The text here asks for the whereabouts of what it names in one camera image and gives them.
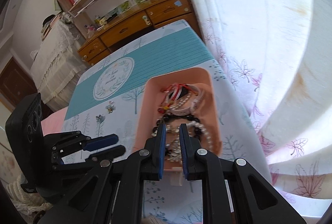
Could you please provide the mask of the gold cluster brooch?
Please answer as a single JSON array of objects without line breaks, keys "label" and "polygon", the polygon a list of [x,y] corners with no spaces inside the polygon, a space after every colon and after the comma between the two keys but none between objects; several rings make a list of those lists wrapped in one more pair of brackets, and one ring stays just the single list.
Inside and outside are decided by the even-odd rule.
[{"label": "gold cluster brooch", "polygon": [[108,113],[112,113],[115,110],[115,103],[113,101],[109,101],[105,108],[107,109]]}]

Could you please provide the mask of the gold chain tassel jewelry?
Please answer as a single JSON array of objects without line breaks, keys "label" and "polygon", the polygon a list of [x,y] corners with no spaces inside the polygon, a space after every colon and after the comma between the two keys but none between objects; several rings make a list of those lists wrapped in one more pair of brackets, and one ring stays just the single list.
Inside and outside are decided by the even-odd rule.
[{"label": "gold chain tassel jewelry", "polygon": [[165,156],[170,162],[181,162],[179,128],[175,128],[172,125],[166,125]]}]

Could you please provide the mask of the cream knit sweater sleeve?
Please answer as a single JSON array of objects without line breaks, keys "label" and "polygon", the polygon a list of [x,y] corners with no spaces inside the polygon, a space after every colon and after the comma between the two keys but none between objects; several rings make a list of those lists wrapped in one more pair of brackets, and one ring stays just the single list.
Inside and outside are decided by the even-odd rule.
[{"label": "cream knit sweater sleeve", "polygon": [[26,193],[21,187],[24,179],[25,177],[21,173],[17,179],[9,183],[5,189],[21,217],[27,223],[33,223],[37,214],[42,211],[48,211],[52,208],[52,204],[47,202],[38,193]]}]

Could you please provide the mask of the pink plastic jewelry tray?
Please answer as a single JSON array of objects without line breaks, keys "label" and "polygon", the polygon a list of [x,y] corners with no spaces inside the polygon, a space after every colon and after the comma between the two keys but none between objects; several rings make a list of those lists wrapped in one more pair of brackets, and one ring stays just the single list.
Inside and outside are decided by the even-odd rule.
[{"label": "pink plastic jewelry tray", "polygon": [[134,151],[144,148],[146,140],[155,135],[161,121],[166,126],[165,143],[168,148],[164,172],[173,173],[175,185],[181,185],[183,170],[178,133],[182,123],[187,125],[190,136],[199,138],[203,148],[216,155],[222,150],[212,77],[206,69],[188,68],[148,80]]}]

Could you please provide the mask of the teal striped printed tablecloth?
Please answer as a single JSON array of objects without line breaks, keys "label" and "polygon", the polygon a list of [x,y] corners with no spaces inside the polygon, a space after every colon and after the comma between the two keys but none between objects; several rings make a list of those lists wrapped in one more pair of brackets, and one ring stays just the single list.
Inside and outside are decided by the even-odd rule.
[{"label": "teal striped printed tablecloth", "polygon": [[126,147],[112,223],[264,223],[270,174],[246,108],[185,21],[133,41],[86,71],[63,129]]}]

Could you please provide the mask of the white floral curtain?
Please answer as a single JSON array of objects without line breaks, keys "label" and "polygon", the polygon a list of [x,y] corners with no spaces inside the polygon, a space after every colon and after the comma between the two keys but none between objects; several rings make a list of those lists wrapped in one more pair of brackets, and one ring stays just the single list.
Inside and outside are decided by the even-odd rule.
[{"label": "white floral curtain", "polygon": [[191,0],[216,81],[222,158],[245,158],[317,223],[331,205],[331,0]]}]

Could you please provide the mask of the green stone brooch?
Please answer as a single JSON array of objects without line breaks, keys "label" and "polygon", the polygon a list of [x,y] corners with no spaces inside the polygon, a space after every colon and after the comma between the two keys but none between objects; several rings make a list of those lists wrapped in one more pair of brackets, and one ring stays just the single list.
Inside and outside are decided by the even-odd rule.
[{"label": "green stone brooch", "polygon": [[99,114],[98,116],[96,116],[96,121],[97,123],[102,123],[105,120],[105,116],[102,114]]}]

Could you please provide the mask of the white lace covered furniture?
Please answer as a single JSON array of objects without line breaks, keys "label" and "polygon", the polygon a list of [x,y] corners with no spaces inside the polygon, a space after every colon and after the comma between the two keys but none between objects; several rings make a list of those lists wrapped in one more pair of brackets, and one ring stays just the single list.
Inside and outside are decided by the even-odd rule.
[{"label": "white lace covered furniture", "polygon": [[73,24],[59,19],[40,45],[30,74],[42,102],[54,112],[69,105],[81,75],[88,69],[78,53],[84,42]]}]

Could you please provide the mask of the pink bed sheet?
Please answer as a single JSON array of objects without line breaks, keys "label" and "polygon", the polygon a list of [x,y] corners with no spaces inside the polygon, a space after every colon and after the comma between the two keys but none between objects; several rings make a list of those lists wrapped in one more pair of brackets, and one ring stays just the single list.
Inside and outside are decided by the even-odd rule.
[{"label": "pink bed sheet", "polygon": [[43,136],[60,133],[67,112],[67,107],[52,113],[46,119],[41,121]]}]

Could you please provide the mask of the wooden desk with drawers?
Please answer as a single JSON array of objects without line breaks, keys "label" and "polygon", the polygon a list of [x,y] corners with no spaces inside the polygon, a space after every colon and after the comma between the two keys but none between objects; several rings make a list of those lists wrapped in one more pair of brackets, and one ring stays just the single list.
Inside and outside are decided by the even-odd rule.
[{"label": "wooden desk with drawers", "polygon": [[82,61],[93,66],[130,41],[181,19],[202,37],[190,0],[147,0],[95,32],[78,50],[78,54]]}]

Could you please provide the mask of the dark brown wooden door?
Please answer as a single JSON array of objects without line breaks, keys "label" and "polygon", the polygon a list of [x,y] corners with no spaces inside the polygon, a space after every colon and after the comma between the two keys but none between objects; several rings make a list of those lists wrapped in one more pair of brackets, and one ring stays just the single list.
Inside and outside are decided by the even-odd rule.
[{"label": "dark brown wooden door", "polygon": [[1,71],[1,94],[16,107],[27,95],[35,93],[33,80],[12,57]]}]

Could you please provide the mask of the white strap wristwatch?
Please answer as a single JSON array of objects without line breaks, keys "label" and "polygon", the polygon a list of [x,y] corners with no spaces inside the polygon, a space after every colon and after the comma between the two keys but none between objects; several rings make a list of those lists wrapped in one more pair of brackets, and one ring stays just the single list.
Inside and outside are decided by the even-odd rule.
[{"label": "white strap wristwatch", "polygon": [[[186,89],[188,93],[180,98],[179,95],[184,89]],[[193,114],[200,106],[205,94],[203,89],[190,84],[179,85],[179,89],[173,90],[173,93],[175,94],[175,100],[170,99],[168,96],[166,98],[168,101],[166,111],[176,116]]]}]

